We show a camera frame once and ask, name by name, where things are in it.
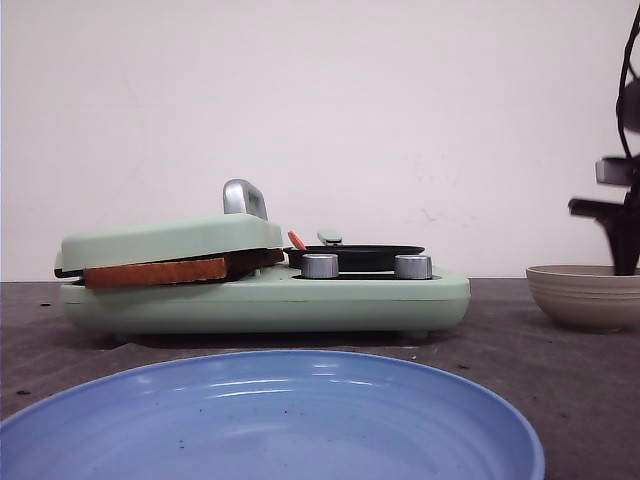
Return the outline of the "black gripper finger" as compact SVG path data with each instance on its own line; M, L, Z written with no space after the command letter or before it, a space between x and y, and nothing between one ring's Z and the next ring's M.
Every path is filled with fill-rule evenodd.
M616 276L633 276L639 262L639 223L605 222L603 224Z

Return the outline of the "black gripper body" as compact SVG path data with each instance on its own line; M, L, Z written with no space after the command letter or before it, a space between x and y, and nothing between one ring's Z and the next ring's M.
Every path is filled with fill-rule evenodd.
M639 216L639 155L630 158L603 157L595 163L596 182L606 186L628 187L622 203L572 198L571 215L592 218L603 226Z

